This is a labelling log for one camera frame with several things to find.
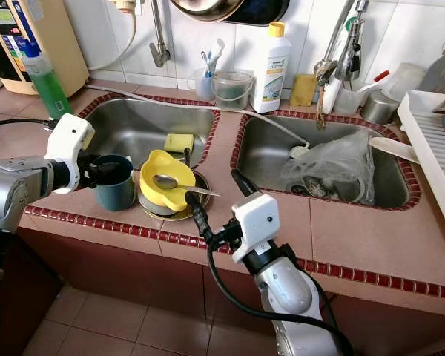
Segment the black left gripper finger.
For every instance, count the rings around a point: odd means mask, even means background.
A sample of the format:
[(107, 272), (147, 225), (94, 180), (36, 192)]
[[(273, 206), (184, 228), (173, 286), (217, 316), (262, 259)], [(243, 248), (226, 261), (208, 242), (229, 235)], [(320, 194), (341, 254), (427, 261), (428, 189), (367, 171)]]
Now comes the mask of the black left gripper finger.
[(104, 160), (98, 163), (98, 185), (118, 185), (130, 179), (131, 164), (125, 159)]

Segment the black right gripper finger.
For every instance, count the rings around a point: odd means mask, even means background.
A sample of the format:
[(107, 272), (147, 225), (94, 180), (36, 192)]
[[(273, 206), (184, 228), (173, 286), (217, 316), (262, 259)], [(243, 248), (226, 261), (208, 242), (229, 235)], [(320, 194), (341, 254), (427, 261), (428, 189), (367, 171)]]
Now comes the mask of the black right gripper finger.
[(248, 177), (244, 176), (239, 169), (232, 169), (231, 176), (233, 180), (239, 187), (240, 192), (243, 193), (244, 197), (249, 197), (251, 194), (259, 193), (259, 187), (256, 183), (253, 183)]
[(199, 236), (206, 244), (212, 244), (214, 234), (208, 222), (208, 214), (205, 212), (205, 208), (203, 208), (203, 204), (201, 203), (200, 195), (195, 192), (188, 192), (185, 194), (185, 201), (192, 211), (192, 218)]

